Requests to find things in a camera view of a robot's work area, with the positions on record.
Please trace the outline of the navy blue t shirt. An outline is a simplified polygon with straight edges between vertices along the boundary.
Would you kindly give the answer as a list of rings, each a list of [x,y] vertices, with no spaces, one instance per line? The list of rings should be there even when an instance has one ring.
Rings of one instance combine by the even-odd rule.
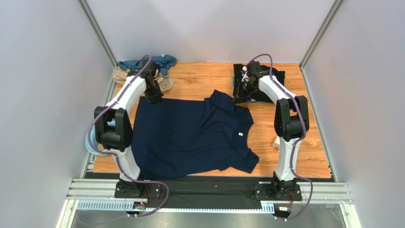
[[[259,157],[248,147],[253,118],[226,93],[202,101],[139,99],[132,152],[145,179],[173,179],[235,168],[251,173]]]

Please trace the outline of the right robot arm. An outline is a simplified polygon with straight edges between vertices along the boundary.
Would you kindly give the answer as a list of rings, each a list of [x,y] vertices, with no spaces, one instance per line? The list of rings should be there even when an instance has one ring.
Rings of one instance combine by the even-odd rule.
[[[241,78],[235,80],[232,102],[245,103],[252,94],[261,91],[276,106],[274,129],[280,139],[279,161],[274,172],[279,181],[291,181],[297,177],[294,166],[301,141],[309,130],[308,100],[289,91],[272,75],[253,61],[241,69]]]

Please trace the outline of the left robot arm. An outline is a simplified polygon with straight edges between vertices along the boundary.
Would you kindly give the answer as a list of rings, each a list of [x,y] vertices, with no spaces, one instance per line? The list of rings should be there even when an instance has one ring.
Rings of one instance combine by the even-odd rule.
[[[101,151],[91,144],[93,150],[102,155],[112,156],[119,169],[120,179],[135,183],[140,182],[138,178],[141,171],[131,149],[133,128],[129,113],[141,95],[145,95],[149,103],[156,105],[163,99],[163,93],[156,80],[160,67],[150,56],[144,56],[140,64],[140,69],[129,73],[116,96],[105,106],[98,106],[95,109],[95,119],[90,126],[91,130],[95,130],[96,142],[104,148]]]

